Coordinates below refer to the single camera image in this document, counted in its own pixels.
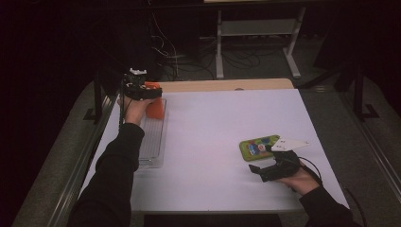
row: person's left hand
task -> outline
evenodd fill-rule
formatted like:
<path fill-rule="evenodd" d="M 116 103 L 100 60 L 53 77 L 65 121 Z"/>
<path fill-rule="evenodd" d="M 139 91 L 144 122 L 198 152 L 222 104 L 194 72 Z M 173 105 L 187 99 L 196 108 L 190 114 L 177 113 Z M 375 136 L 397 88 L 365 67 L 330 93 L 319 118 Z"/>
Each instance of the person's left hand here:
<path fill-rule="evenodd" d="M 132 123 L 135 125 L 140 125 L 142 117 L 144 116 L 145 110 L 148 104 L 152 103 L 154 99 L 144 99 L 144 100 L 133 100 L 130 97 L 124 96 L 124 119 L 125 123 Z M 117 100 L 118 105 L 121 106 L 121 96 Z"/>

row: table top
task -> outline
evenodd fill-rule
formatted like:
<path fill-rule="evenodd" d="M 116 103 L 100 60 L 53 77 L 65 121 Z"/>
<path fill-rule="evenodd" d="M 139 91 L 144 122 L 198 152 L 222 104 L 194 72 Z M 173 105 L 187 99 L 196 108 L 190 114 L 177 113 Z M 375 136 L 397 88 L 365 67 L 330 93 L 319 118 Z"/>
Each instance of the table top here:
<path fill-rule="evenodd" d="M 310 142 L 310 146 L 295 152 L 319 168 L 327 191 L 347 206 L 298 90 L 292 89 L 287 79 L 274 79 L 271 84 L 269 81 L 161 83 L 167 91 L 163 94 L 166 99 L 164 163 L 160 168 L 140 168 L 135 172 L 132 211 L 204 214 L 303 210 L 296 193 L 281 183 L 263 183 L 249 170 L 248 164 L 266 167 L 274 165 L 274 160 L 248 163 L 242 159 L 239 142 L 272 134 Z M 283 87 L 272 85 L 279 82 Z M 215 91 L 205 92 L 197 83 L 206 85 L 205 89 L 211 89 L 212 84 L 217 87 Z M 250 90 L 251 84 L 261 83 L 265 89 Z M 184 84 L 185 89 L 194 86 L 194 90 L 200 91 L 182 91 Z M 172 92 L 177 85 L 179 92 Z M 235 88 L 247 90 L 233 91 Z M 95 173 L 98 157 L 116 137 L 118 117 L 119 108 L 115 105 L 82 188 Z"/>

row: black sleeve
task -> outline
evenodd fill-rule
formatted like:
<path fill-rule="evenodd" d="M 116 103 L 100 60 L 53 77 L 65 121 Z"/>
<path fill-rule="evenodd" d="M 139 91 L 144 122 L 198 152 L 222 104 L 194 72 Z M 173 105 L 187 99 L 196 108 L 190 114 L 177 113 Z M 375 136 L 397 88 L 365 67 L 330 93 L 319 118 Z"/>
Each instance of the black sleeve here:
<path fill-rule="evenodd" d="M 357 227 L 351 211 L 337 203 L 323 188 L 318 187 L 300 198 L 309 215 L 307 226 L 312 227 Z"/>
<path fill-rule="evenodd" d="M 144 131 L 124 124 L 96 163 L 96 173 L 71 211 L 67 226 L 130 226 L 133 172 Z"/>

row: gray floor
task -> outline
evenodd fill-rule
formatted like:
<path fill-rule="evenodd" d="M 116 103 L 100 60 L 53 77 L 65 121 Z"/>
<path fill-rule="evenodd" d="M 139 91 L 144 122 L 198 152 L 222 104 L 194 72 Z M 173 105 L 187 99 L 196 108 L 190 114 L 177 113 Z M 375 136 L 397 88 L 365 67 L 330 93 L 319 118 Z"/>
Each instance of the gray floor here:
<path fill-rule="evenodd" d="M 212 39 L 205 42 L 213 46 Z M 223 54 L 225 79 L 288 78 L 294 85 L 300 85 L 324 72 L 314 68 L 313 62 L 319 52 L 321 39 L 299 40 L 293 53 L 302 77 L 293 79 L 280 47 L 285 40 L 279 38 L 226 40 Z M 179 78 L 182 80 L 212 79 L 216 76 L 213 52 L 197 61 L 178 59 Z M 171 79 L 164 75 L 162 80 Z M 374 150 L 366 139 L 364 130 L 369 129 L 391 163 L 394 172 L 401 172 L 400 152 L 401 119 L 388 105 L 380 90 L 368 79 L 365 81 L 364 102 L 372 104 L 379 118 L 368 119 L 360 124 L 349 111 L 352 91 L 339 94 L 333 89 L 336 77 L 319 86 L 301 90 L 301 95 L 310 114 L 314 127 L 321 139 L 324 151 L 341 185 L 349 188 L 360 203 L 368 226 L 401 226 L 401 205 L 391 185 L 376 161 Z M 13 226 L 47 226 L 58 201 L 65 197 L 63 189 L 71 182 L 69 173 L 74 170 L 85 148 L 94 125 L 82 120 L 86 110 L 93 108 L 93 86 L 89 84 L 71 110 L 55 146 L 46 160 L 43 171 L 32 186 Z M 354 213 L 355 220 L 362 222 L 356 203 L 344 190 Z M 72 201 L 66 200 L 68 206 Z M 56 219 L 65 224 L 68 213 Z M 281 214 L 284 227 L 304 226 L 305 213 Z M 142 225 L 141 216 L 132 217 L 132 227 Z"/>

